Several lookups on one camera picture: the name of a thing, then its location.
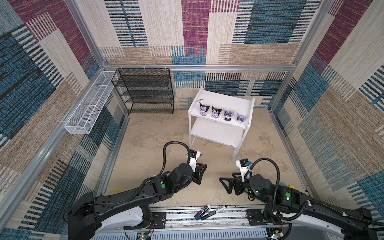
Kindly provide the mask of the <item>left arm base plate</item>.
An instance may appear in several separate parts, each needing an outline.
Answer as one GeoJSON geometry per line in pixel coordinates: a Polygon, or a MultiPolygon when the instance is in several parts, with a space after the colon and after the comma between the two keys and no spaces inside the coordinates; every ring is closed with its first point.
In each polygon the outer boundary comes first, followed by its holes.
{"type": "Polygon", "coordinates": [[[164,229],[166,227],[167,213],[166,212],[152,212],[149,229],[164,229]]]}

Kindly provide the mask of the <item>purple hood Kuromi figure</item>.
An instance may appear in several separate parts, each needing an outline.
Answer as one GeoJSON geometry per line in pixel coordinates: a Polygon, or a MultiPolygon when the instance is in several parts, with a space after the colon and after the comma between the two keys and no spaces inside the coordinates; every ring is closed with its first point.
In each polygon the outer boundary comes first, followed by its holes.
{"type": "Polygon", "coordinates": [[[237,118],[236,118],[236,121],[240,124],[244,123],[246,120],[248,119],[248,117],[245,117],[243,115],[240,115],[239,113],[237,113],[237,118]]]}

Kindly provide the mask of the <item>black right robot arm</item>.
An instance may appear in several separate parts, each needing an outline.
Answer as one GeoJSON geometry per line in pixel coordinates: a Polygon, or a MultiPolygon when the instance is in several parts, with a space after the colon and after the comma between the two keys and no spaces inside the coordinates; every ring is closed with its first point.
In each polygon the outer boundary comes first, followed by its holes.
{"type": "Polygon", "coordinates": [[[280,184],[280,169],[269,158],[260,158],[254,163],[240,160],[239,173],[230,178],[220,178],[228,194],[237,196],[246,193],[249,200],[264,203],[262,220],[267,224],[299,224],[333,234],[344,240],[376,240],[378,232],[384,230],[382,222],[374,221],[371,211],[366,208],[355,210],[337,207],[316,200],[296,189],[280,184]],[[255,174],[256,164],[271,163],[277,173],[275,183],[255,174]]]}

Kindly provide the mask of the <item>striped purple Kuromi figure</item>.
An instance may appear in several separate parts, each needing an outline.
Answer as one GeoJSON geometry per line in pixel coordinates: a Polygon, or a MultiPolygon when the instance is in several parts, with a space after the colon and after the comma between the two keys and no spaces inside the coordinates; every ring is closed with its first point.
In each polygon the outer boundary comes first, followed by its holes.
{"type": "Polygon", "coordinates": [[[220,117],[222,110],[223,109],[215,108],[214,106],[212,106],[212,117],[214,119],[218,119],[220,117]]]}

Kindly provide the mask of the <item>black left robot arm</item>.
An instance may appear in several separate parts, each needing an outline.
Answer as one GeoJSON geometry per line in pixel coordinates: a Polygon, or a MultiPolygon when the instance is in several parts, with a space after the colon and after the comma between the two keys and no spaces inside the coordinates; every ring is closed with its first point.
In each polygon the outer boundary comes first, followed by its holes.
{"type": "Polygon", "coordinates": [[[173,171],[164,169],[145,179],[135,189],[118,194],[97,196],[83,194],[68,209],[68,239],[89,240],[95,234],[120,227],[142,229],[151,227],[155,219],[150,206],[171,198],[189,184],[201,184],[207,165],[198,161],[201,152],[191,150],[185,143],[187,162],[173,171]]]}

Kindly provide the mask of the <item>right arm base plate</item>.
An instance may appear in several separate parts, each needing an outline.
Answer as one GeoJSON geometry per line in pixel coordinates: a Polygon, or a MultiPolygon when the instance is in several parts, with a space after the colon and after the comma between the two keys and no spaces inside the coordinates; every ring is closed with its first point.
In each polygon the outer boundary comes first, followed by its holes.
{"type": "Polygon", "coordinates": [[[264,219],[262,209],[248,209],[246,210],[246,219],[249,221],[250,226],[264,226],[269,223],[264,219]]]}

